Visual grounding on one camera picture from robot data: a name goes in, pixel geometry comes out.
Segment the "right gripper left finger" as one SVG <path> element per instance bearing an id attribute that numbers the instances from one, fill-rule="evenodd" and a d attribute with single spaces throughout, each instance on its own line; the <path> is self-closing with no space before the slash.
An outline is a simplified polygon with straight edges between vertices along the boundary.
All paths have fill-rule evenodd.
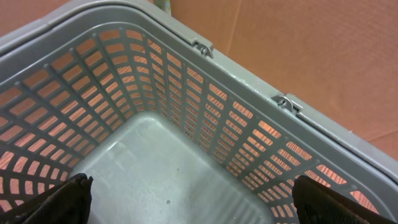
<path id="1" fill-rule="evenodd" d="M 87 224 L 93 178 L 79 173 L 1 215 L 6 224 Z"/>

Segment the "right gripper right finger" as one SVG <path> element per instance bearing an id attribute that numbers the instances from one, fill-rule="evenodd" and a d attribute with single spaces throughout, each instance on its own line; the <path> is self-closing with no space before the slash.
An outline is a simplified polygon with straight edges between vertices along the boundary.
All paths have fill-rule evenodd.
<path id="1" fill-rule="evenodd" d="M 395 224 L 305 175 L 294 180 L 292 197 L 300 224 Z"/>

